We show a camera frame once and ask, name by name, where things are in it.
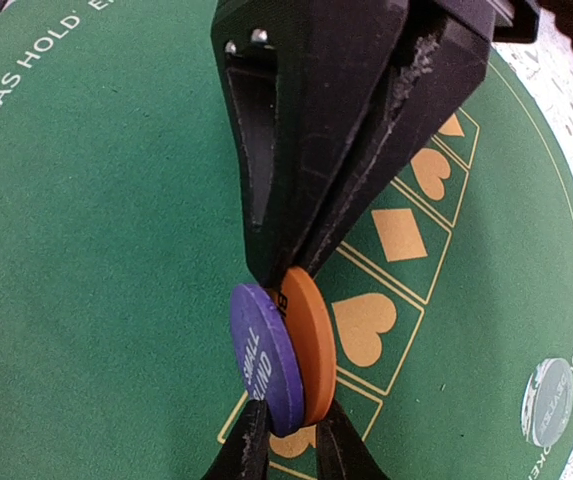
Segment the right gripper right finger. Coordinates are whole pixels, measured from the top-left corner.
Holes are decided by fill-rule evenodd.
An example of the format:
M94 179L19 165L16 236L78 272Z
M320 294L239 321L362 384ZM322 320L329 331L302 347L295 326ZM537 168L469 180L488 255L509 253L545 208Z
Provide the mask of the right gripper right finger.
M316 450L318 479L389 479L336 399L325 418L316 425Z

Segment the purple small blind button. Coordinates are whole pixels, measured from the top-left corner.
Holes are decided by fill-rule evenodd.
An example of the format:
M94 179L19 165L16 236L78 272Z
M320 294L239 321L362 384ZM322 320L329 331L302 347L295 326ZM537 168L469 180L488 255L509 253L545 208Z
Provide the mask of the purple small blind button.
M230 332L249 398L267 402L274 435L295 433L304 422L303 380L286 326L261 286L232 290Z

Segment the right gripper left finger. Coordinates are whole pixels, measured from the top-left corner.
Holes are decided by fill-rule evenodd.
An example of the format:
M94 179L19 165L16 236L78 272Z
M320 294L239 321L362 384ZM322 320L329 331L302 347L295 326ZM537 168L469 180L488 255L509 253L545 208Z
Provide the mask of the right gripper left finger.
M208 469L208 480L267 478L270 415L265 400L251 400Z

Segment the orange big blind button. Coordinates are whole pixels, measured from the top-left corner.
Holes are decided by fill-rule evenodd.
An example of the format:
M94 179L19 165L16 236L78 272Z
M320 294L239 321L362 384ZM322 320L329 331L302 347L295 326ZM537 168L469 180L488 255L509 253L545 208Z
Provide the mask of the orange big blind button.
M310 426L325 417L335 395L337 353L330 314L315 281L301 267L287 271L275 300L301 372L303 424Z

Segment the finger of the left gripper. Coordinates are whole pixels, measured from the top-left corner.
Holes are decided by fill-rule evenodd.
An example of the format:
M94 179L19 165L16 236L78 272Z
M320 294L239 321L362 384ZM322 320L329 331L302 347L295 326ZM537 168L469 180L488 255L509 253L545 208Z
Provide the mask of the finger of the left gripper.
M316 273L362 213L480 85L487 39L456 19L410 21L295 263Z
M277 287L366 116L405 1L221 1L211 41L233 132L247 266Z

